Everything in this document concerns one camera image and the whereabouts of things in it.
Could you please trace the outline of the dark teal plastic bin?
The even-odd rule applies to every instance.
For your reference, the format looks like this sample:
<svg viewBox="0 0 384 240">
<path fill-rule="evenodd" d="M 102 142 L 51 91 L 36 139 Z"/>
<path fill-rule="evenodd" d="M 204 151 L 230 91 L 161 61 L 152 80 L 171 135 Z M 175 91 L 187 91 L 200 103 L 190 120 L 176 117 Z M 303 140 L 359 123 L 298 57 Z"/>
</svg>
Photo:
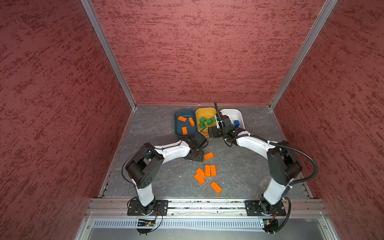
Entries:
<svg viewBox="0 0 384 240">
<path fill-rule="evenodd" d="M 181 122 L 178 120 L 178 117 L 182 116 L 187 118 L 186 122 Z M 189 117 L 194 119 L 195 126 L 192 127 L 189 123 Z M 175 134 L 179 140 L 181 140 L 184 137 L 193 137 L 198 133 L 198 126 L 197 126 L 197 118 L 196 114 L 193 110 L 191 109 L 184 109 L 184 110 L 178 110 L 174 114 L 174 119 L 175 119 Z M 187 127 L 188 129 L 188 135 L 184 136 L 182 133 L 182 127 Z"/>
</svg>

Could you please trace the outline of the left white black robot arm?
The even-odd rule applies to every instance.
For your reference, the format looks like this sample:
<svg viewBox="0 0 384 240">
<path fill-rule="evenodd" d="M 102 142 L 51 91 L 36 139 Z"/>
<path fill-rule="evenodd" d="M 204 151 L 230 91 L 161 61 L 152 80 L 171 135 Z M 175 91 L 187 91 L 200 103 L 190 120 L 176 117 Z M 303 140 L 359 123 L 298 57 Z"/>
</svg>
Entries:
<svg viewBox="0 0 384 240">
<path fill-rule="evenodd" d="M 148 216 L 158 212 L 152 182 L 161 166 L 180 158 L 202 162 L 204 160 L 204 148 L 207 145 L 208 140 L 201 133 L 192 137 L 184 137 L 169 145 L 154 146 L 145 143 L 125 161 L 122 175 L 135 188 L 135 200 L 140 214 Z"/>
</svg>

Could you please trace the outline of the white plastic bin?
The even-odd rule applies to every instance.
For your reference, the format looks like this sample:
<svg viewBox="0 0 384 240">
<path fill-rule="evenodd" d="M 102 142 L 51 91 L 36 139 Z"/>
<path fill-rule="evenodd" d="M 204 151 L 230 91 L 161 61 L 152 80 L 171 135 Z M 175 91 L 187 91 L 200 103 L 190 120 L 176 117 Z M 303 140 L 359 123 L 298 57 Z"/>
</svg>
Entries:
<svg viewBox="0 0 384 240">
<path fill-rule="evenodd" d="M 222 109 L 220 110 L 222 115 L 226 115 L 231 120 L 231 123 L 234 125 L 235 120 L 240 121 L 240 128 L 245 129 L 244 120 L 241 111 L 237 109 Z"/>
</svg>

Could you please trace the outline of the yellow plastic bin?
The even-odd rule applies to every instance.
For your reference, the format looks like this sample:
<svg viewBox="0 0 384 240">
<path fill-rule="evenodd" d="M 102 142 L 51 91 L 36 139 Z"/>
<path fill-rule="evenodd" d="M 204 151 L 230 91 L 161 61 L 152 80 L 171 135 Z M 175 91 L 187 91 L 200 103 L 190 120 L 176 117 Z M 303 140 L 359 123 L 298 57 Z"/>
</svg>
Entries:
<svg viewBox="0 0 384 240">
<path fill-rule="evenodd" d="M 198 120 L 198 130 L 205 137 L 209 137 L 209 127 L 216 127 L 216 109 L 214 108 L 199 108 L 196 110 Z"/>
</svg>

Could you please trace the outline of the orange lego bottom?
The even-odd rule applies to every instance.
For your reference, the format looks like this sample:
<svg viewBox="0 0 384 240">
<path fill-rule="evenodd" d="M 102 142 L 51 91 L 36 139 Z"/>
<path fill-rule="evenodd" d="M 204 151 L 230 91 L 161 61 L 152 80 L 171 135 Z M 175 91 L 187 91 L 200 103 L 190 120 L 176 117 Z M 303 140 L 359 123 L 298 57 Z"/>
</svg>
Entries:
<svg viewBox="0 0 384 240">
<path fill-rule="evenodd" d="M 217 193 L 217 194 L 220 194 L 222 192 L 222 188 L 215 182 L 213 181 L 211 184 L 210 184 L 211 188 Z"/>
</svg>

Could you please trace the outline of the orange lego large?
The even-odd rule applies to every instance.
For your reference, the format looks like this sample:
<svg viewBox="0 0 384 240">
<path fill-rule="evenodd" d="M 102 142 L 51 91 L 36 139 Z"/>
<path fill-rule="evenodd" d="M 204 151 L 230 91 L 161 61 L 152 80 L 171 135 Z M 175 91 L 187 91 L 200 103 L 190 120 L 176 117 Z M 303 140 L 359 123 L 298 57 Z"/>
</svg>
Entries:
<svg viewBox="0 0 384 240">
<path fill-rule="evenodd" d="M 194 175 L 194 178 L 197 180 L 197 182 L 200 184 L 200 185 L 203 185 L 204 182 L 205 182 L 205 177 L 206 177 L 206 174 L 205 172 L 201 169 L 201 168 L 198 168 L 196 170 L 196 174 Z"/>
</svg>

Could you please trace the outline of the blue lego small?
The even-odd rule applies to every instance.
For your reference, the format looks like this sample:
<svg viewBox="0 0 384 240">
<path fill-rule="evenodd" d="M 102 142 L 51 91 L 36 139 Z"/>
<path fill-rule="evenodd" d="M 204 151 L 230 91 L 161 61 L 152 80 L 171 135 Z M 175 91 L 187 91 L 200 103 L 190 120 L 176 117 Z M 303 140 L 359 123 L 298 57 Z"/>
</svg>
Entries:
<svg viewBox="0 0 384 240">
<path fill-rule="evenodd" d="M 234 127 L 237 129 L 237 128 L 239 128 L 240 127 L 240 121 L 239 120 L 235 120 L 234 121 Z"/>
</svg>

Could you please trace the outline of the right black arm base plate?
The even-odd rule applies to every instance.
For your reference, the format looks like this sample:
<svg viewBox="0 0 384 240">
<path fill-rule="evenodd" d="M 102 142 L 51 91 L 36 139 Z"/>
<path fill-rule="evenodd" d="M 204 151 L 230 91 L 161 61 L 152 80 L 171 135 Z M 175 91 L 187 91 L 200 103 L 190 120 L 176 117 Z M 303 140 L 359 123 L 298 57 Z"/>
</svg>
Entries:
<svg viewBox="0 0 384 240">
<path fill-rule="evenodd" d="M 282 201 L 271 205 L 265 200 L 246 200 L 244 201 L 245 210 L 248 217 L 285 217 L 286 210 Z"/>
</svg>

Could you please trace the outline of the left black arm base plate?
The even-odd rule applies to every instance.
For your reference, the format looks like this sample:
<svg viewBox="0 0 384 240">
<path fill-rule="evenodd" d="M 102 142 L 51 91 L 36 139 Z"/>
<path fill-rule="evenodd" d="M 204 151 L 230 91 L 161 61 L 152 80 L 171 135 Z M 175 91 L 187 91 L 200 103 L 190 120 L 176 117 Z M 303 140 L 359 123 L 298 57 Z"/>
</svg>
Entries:
<svg viewBox="0 0 384 240">
<path fill-rule="evenodd" d="M 168 200 L 153 200 L 148 206 L 144 207 L 137 198 L 127 203 L 128 216 L 166 216 L 168 211 Z"/>
</svg>

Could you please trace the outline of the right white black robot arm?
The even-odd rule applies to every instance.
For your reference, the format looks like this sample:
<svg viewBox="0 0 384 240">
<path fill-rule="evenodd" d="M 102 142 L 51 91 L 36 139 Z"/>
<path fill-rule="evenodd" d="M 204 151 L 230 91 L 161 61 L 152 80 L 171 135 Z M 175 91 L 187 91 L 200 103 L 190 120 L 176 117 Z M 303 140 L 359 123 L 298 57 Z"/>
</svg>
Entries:
<svg viewBox="0 0 384 240">
<path fill-rule="evenodd" d="M 287 141 L 273 142 L 253 135 L 240 127 L 236 128 L 230 118 L 222 113 L 215 116 L 217 126 L 209 127 L 208 133 L 213 138 L 223 138 L 227 146 L 233 145 L 247 148 L 268 162 L 271 181 L 260 198 L 260 209 L 263 215 L 269 216 L 276 211 L 278 204 L 286 196 L 293 185 L 314 179 L 318 174 L 316 161 L 308 154 L 293 148 Z M 313 166 L 313 173 L 303 179 L 296 179 L 303 166 L 297 153 L 306 157 Z"/>
</svg>

